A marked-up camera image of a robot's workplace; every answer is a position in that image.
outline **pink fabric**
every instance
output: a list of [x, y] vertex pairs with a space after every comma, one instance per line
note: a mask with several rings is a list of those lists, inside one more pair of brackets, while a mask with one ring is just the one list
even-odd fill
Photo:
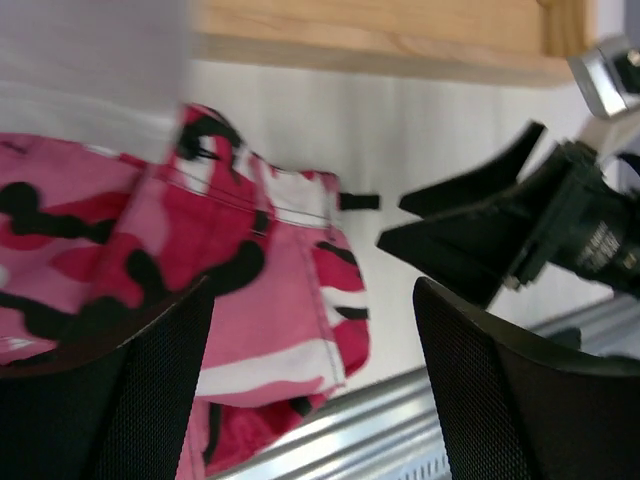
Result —
[[207, 273], [217, 299], [178, 476], [202, 478], [209, 402], [224, 407], [208, 473], [247, 460], [302, 421], [291, 399], [316, 408], [367, 359], [338, 194], [335, 175], [273, 167], [201, 106], [160, 167], [0, 134], [0, 363]]

